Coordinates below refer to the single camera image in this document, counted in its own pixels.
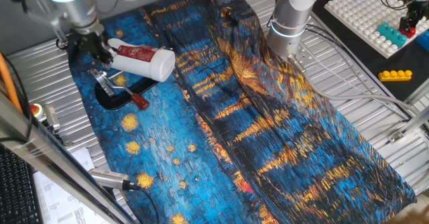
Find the teal lego brick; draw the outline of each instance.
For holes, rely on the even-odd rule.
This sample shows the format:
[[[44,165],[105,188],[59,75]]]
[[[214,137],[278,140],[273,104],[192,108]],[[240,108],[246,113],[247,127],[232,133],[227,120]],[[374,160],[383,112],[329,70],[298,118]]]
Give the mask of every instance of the teal lego brick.
[[[386,40],[390,40],[392,44],[395,44],[398,48],[404,46],[407,42],[407,36],[401,34],[401,32],[395,30],[395,28],[389,26],[388,23],[382,23],[377,31],[384,37]]]

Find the paper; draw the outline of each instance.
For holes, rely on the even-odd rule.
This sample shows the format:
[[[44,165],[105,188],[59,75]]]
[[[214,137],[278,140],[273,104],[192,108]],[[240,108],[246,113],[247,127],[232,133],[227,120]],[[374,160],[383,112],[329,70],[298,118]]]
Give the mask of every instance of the paper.
[[[72,153],[85,170],[94,168],[91,156],[86,148]],[[52,182],[41,172],[34,174],[40,212],[46,224],[101,224],[108,223],[93,210],[85,206],[63,188]]]

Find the cloth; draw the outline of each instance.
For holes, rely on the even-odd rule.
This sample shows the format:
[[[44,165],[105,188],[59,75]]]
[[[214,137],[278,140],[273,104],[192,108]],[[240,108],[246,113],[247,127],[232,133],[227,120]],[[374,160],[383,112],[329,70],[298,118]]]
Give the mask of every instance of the cloth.
[[[302,75],[266,44],[245,0],[166,0],[104,22],[130,44],[172,47],[151,106],[104,110],[94,61],[70,69],[112,171],[153,197],[161,223],[382,223],[416,196]],[[127,86],[140,78],[114,79]],[[125,193],[142,223],[149,201]]]

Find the metal grating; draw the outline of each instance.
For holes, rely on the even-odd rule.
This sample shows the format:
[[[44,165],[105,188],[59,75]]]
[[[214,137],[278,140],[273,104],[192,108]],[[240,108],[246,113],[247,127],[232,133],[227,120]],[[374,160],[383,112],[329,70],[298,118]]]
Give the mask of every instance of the metal grating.
[[[274,0],[247,0],[258,15],[263,31],[274,9]],[[375,78],[364,73],[360,64],[344,60],[330,43],[320,36],[305,33],[302,41],[305,65],[316,86],[331,95],[383,94]],[[61,123],[60,136],[72,140],[69,151],[88,148],[96,168],[108,170],[109,166],[97,137],[89,123],[80,94],[68,68],[65,51],[49,41],[28,50],[13,54],[9,59],[22,77],[31,103],[54,106]],[[429,186],[423,177],[429,172],[427,140],[420,132],[406,139],[389,144],[387,135],[403,124],[405,117],[395,114],[397,108],[371,99],[333,101],[336,108],[363,134],[371,145],[413,186],[416,193]],[[115,197],[135,219],[122,194],[115,190]]]
[[[247,0],[259,17],[265,34],[275,0]],[[311,24],[322,26],[315,15]],[[381,94],[387,90],[360,62],[316,34],[306,32],[301,47],[302,61],[315,85],[335,96]],[[416,194],[429,187],[429,141],[416,131],[394,144],[387,136],[406,124],[408,119],[395,105],[373,99],[331,101],[369,143],[411,184]],[[429,105],[429,94],[416,103],[421,111]]]
[[[84,110],[80,93],[68,67],[68,56],[55,40],[9,56],[23,81],[30,103],[53,105],[61,124],[62,139],[71,140],[70,152],[88,148],[95,168],[109,170],[105,155]],[[118,203],[136,220],[121,192],[114,190]]]

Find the orange cable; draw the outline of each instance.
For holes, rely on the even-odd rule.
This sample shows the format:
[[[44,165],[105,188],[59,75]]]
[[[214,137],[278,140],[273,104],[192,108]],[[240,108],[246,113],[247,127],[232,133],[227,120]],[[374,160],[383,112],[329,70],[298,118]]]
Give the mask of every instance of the orange cable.
[[[22,113],[21,104],[19,104],[18,95],[16,93],[15,85],[9,69],[7,68],[6,61],[3,58],[3,55],[0,53],[0,74],[5,82],[7,93],[9,94],[9,99],[15,105],[15,107]]]

